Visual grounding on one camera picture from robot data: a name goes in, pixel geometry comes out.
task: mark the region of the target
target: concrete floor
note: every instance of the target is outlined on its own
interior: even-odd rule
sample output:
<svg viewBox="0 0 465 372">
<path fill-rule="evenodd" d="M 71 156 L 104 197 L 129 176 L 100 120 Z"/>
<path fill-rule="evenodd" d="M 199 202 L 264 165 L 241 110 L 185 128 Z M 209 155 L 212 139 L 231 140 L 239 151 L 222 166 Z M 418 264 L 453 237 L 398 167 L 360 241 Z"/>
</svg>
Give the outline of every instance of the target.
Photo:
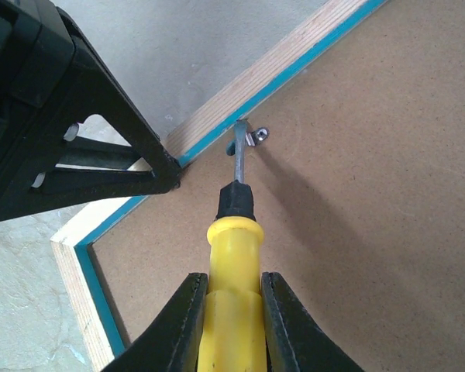
<svg viewBox="0 0 465 372">
<path fill-rule="evenodd" d="M 165 137 L 326 0 L 57 0 Z M 123 143 L 99 116 L 81 133 Z M 0 370 L 90 370 L 49 244 L 78 210 L 0 223 Z"/>
</svg>

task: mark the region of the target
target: blue paint stripe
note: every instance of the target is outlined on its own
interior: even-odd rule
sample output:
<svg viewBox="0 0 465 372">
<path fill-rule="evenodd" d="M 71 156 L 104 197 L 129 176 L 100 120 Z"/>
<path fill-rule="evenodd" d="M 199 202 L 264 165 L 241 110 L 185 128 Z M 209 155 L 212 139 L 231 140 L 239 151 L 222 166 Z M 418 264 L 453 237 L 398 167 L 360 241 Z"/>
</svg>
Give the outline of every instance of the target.
<svg viewBox="0 0 465 372">
<path fill-rule="evenodd" d="M 187 153 L 179 158 L 181 166 L 189 164 L 204 149 L 218 139 L 227 129 L 229 129 L 236 120 L 243 115 L 248 114 L 252 109 L 259 105 L 264 99 L 272 95 L 278 88 L 284 85 L 298 72 L 307 67 L 315 58 L 323 54 L 337 40 L 345 36 L 353 27 L 358 25 L 362 20 L 368 17 L 374 10 L 384 4 L 387 0 L 369 0 L 358 8 L 345 22 L 341 23 L 323 40 L 314 45 L 309 51 L 298 58 L 291 66 L 282 71 L 269 84 L 263 87 L 252 98 L 245 102 L 240 108 L 228 116 L 223 122 L 219 123 L 213 130 L 198 141 Z M 110 215 L 99 227 L 91 231 L 86 237 L 76 245 L 75 250 L 83 274 L 86 277 L 88 287 L 93 297 L 93 302 L 97 308 L 102 325 L 110 342 L 114 355 L 118 356 L 124 351 L 122 338 L 115 325 L 114 318 L 110 311 L 109 304 L 105 298 L 102 286 L 98 281 L 97 274 L 88 255 L 88 246 L 102 236 L 108 229 L 122 219 L 127 213 L 135 208 L 145 197 L 136 196 L 129 199 L 124 205 Z"/>
<path fill-rule="evenodd" d="M 98 280 L 93 263 L 91 262 L 88 255 L 88 246 L 78 244 L 74 248 L 74 251 L 76 252 L 77 260 L 79 261 L 81 269 L 83 270 L 84 278 L 88 284 L 91 297 L 95 303 L 96 311 L 102 322 L 103 329 L 107 335 L 112 352 L 115 356 L 118 356 L 125 349 L 124 343 L 122 342 L 121 335 L 117 329 L 117 325 L 115 324 L 112 311 L 110 310 L 105 293 L 103 293 L 103 289 L 100 285 L 100 281 Z"/>
</svg>

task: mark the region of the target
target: plywood board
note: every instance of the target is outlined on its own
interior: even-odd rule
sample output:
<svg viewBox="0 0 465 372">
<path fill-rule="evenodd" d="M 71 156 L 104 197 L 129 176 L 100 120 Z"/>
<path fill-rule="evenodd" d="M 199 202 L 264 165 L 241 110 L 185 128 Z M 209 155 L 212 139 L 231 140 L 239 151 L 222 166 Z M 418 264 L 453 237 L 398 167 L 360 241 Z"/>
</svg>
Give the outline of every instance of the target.
<svg viewBox="0 0 465 372">
<path fill-rule="evenodd" d="M 329 0 L 253 65 L 180 124 L 164 145 L 187 166 L 237 120 L 302 71 L 386 0 Z M 90 128 L 101 118 L 89 118 Z M 145 170 L 144 161 L 132 169 Z M 91 244 L 130 213 L 143 196 L 95 201 L 52 238 L 60 273 L 94 370 L 124 350 L 114 316 L 88 255 Z"/>
<path fill-rule="evenodd" d="M 365 370 L 465 370 L 465 2 L 391 2 L 250 122 L 263 269 Z M 207 271 L 225 141 L 94 245 L 129 339 Z"/>
</svg>

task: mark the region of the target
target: metal bracket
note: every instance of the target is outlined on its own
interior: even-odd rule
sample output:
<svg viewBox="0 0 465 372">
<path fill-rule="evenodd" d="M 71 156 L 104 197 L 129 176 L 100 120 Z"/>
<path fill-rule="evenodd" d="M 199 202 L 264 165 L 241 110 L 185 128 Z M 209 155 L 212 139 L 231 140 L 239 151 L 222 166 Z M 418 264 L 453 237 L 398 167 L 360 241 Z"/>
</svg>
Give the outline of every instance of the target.
<svg viewBox="0 0 465 372">
<path fill-rule="evenodd" d="M 269 136 L 269 129 L 260 127 L 252 132 L 246 132 L 246 145 L 255 147 L 260 145 Z M 236 153 L 236 143 L 234 140 L 229 142 L 226 147 L 226 153 L 232 157 Z"/>
</svg>

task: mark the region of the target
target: brown hardboard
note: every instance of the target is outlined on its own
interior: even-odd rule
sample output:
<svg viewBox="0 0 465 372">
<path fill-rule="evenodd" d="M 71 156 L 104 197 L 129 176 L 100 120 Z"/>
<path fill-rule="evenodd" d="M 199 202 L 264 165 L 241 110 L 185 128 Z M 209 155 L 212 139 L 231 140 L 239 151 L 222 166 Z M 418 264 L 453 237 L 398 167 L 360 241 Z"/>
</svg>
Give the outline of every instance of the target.
<svg viewBox="0 0 465 372">
<path fill-rule="evenodd" d="M 365 370 L 465 371 L 465 2 L 390 1 L 250 123 L 263 270 Z M 94 245 L 131 340 L 208 271 L 229 138 Z"/>
</svg>

